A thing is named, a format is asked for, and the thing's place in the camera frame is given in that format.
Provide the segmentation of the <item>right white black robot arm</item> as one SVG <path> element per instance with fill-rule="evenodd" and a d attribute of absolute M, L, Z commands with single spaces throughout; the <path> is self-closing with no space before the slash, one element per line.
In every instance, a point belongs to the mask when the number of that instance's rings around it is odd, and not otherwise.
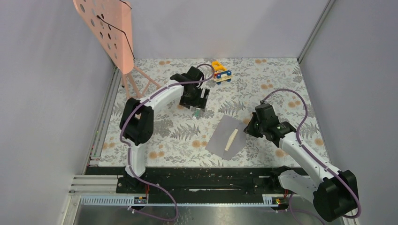
<path fill-rule="evenodd" d="M 302 176 L 286 166 L 279 167 L 276 176 L 269 180 L 273 192 L 281 193 L 287 189 L 298 194 L 311 202 L 327 222 L 360 209 L 355 175 L 349 170 L 341 171 L 305 146 L 298 130 L 286 121 L 280 122 L 272 105 L 262 103 L 256 106 L 244 132 L 272 142 L 307 173 L 307 176 Z"/>

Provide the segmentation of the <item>beige lined letter paper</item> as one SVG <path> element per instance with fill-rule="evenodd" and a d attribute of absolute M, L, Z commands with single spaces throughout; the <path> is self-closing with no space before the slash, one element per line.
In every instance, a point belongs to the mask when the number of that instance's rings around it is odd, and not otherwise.
<path fill-rule="evenodd" d="M 235 129 L 235 130 L 231 133 L 231 135 L 230 135 L 229 138 L 228 138 L 227 144 L 226 144 L 226 146 L 225 146 L 225 151 L 228 151 L 228 150 L 230 149 L 230 147 L 231 147 L 231 145 L 232 145 L 234 139 L 236 138 L 237 133 L 238 133 L 238 129 Z"/>

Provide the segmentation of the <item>grey lavender envelope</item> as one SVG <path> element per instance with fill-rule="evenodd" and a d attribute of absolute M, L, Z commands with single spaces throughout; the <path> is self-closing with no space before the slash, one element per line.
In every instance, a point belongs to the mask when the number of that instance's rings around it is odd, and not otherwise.
<path fill-rule="evenodd" d="M 222 159 L 231 160 L 237 153 L 239 153 L 246 146 L 247 135 L 244 133 L 246 124 L 240 120 L 224 115 L 213 135 L 208 141 L 205 149 Z M 238 129 L 236 138 L 234 139 L 230 149 L 225 151 L 228 138 L 231 133 Z"/>

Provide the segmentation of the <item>green white glue stick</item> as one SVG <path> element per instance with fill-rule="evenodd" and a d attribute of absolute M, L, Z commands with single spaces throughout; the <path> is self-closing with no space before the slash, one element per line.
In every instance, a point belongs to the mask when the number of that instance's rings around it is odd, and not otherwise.
<path fill-rule="evenodd" d="M 199 109 L 194 110 L 192 118 L 195 119 L 195 120 L 198 120 L 199 119 L 199 114 L 200 114 L 200 110 Z"/>

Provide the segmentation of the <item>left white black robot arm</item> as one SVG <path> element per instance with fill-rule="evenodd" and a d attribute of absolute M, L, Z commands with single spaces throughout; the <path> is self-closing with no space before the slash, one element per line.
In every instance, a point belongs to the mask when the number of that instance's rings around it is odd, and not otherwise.
<path fill-rule="evenodd" d="M 129 98 L 120 121 L 120 141 L 127 145 L 126 173 L 131 176 L 128 187 L 135 193 L 145 188 L 146 143 L 154 132 L 154 117 L 169 103 L 179 101 L 179 105 L 204 110 L 210 90 L 201 87 L 209 81 L 199 67 L 190 67 L 188 72 L 174 74 L 170 80 L 148 97 Z"/>

